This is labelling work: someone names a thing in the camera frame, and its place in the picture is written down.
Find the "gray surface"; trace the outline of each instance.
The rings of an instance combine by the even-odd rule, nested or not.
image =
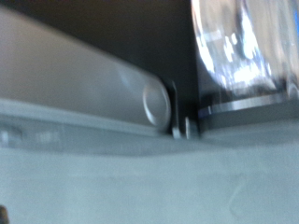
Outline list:
[[[0,203],[11,223],[22,224],[298,223],[298,144],[294,138],[237,147],[123,135],[119,145],[106,141],[97,151],[180,153],[1,148]]]

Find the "gray panel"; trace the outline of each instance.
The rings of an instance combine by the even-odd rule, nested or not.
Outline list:
[[[127,129],[167,128],[167,92],[153,75],[2,7],[0,30],[0,98],[11,101],[1,113],[84,125],[76,113],[108,119],[110,129],[118,129],[115,120]]]

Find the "clear plastic container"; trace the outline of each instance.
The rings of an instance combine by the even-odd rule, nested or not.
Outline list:
[[[192,0],[202,105],[298,97],[297,15],[297,0]]]

